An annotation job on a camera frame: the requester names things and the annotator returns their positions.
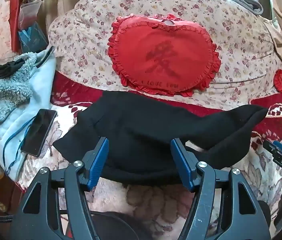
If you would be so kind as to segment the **light blue fleece jacket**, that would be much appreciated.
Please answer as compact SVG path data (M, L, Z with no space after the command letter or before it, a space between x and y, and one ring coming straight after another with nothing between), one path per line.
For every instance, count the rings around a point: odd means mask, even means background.
M0 79L0 174L17 181L26 154L21 152L25 133L40 109L50 108L56 70L53 48L17 56L23 66Z

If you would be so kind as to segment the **floral quilt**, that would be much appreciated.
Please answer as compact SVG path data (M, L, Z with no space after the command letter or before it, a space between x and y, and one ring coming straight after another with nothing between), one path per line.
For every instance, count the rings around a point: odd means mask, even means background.
M231 109L276 93L263 19L231 0L80 0L52 22L73 85Z

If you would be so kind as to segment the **black pants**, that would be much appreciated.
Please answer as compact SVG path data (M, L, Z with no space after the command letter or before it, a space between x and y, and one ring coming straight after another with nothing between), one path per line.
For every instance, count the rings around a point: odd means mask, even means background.
M242 160L253 128L267 115L258 105L243 105L203 117L142 95L105 91L78 113L76 124L54 148L72 163L93 150L101 137L110 142L102 177L122 184L179 184L170 143L178 138L200 148L195 156L216 169Z

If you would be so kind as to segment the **red hanging cloth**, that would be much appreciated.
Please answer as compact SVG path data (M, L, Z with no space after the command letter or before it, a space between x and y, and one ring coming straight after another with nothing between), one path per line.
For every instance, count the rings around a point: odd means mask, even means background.
M10 0L10 18L8 19L8 22L10 24L11 50L14 53L18 53L20 50L18 18L22 2L23 0Z

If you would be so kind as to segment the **red heart pillow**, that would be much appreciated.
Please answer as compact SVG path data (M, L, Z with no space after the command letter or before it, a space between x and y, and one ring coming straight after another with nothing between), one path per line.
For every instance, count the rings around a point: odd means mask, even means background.
M221 67L206 29L174 15L117 17L108 56L124 87L151 95L191 97L207 89Z

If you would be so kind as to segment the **red white plush blanket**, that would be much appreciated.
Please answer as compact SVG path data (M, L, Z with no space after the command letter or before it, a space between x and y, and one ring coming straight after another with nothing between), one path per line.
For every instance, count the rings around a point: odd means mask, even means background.
M229 111L56 73L11 239L282 239L282 93Z

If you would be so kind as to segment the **black smartphone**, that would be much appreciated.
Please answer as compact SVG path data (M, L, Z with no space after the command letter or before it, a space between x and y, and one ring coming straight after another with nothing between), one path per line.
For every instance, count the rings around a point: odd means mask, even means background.
M57 111L55 110L40 109L38 111L28 131L25 133L20 148L21 152L34 157L40 156L44 142L56 116Z

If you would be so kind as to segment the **grey folded cloth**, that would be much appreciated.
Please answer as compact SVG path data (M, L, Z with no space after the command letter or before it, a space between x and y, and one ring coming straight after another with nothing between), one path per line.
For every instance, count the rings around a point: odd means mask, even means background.
M252 12L254 15L261 15L264 11L261 3L255 0L231 0L231 1L238 3L248 11Z

